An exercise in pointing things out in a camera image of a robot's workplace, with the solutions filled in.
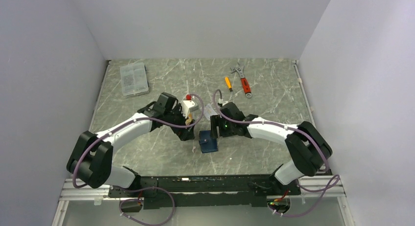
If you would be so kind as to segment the blue leather card holder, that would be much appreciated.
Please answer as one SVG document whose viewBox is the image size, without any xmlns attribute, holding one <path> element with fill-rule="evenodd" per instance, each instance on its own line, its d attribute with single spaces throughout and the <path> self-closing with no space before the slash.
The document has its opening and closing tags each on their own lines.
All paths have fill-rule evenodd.
<svg viewBox="0 0 415 226">
<path fill-rule="evenodd" d="M 210 131 L 199 132 L 199 145 L 203 154 L 218 151 L 217 139 L 211 137 Z"/>
</svg>

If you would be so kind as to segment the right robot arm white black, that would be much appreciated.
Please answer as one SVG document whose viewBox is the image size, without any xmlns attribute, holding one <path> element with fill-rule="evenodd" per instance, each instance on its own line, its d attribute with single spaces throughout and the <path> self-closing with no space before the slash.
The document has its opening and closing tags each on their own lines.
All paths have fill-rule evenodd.
<svg viewBox="0 0 415 226">
<path fill-rule="evenodd" d="M 244 115 L 232 102 L 219 110 L 218 115 L 210 117 L 212 138 L 244 136 L 287 147 L 291 159 L 271 174 L 270 189 L 275 194 L 282 194 L 294 180 L 316 175 L 333 154 L 329 144 L 310 122 L 282 124 L 255 114 Z"/>
</svg>

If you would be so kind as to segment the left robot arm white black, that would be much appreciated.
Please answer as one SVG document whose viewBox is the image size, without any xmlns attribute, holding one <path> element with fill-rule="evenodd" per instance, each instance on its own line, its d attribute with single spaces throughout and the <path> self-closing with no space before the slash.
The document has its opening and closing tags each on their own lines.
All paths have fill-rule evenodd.
<svg viewBox="0 0 415 226">
<path fill-rule="evenodd" d="M 195 138 L 194 126 L 198 123 L 191 114 L 203 105 L 195 102 L 197 95 L 189 94 L 180 102 L 175 96 L 163 92 L 157 99 L 139 109 L 127 120 L 112 128 L 93 133 L 83 132 L 66 165 L 72 174 L 74 188 L 98 188 L 104 184 L 117 186 L 129 197 L 142 188 L 141 176 L 128 167 L 114 167 L 115 152 L 139 136 L 165 125 L 182 140 Z"/>
</svg>

